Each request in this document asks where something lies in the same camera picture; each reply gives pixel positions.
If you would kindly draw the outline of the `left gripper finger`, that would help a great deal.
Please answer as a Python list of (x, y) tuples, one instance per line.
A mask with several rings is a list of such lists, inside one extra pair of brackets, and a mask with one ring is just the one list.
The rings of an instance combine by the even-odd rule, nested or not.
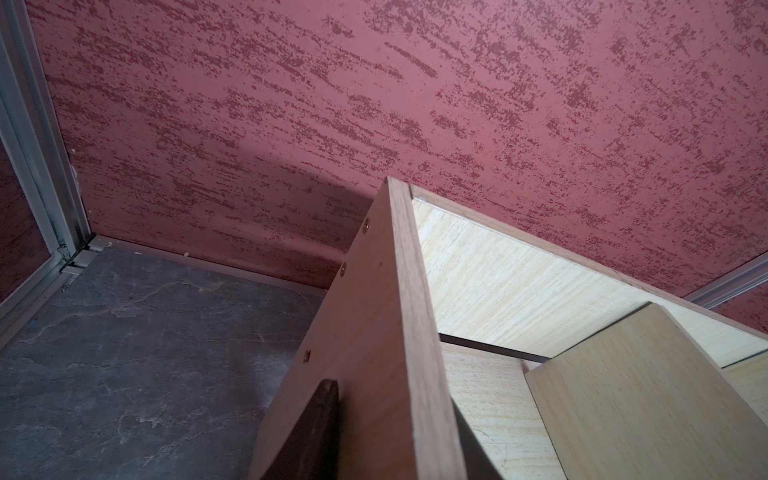
[(323, 379), (261, 479), (336, 479), (339, 386)]

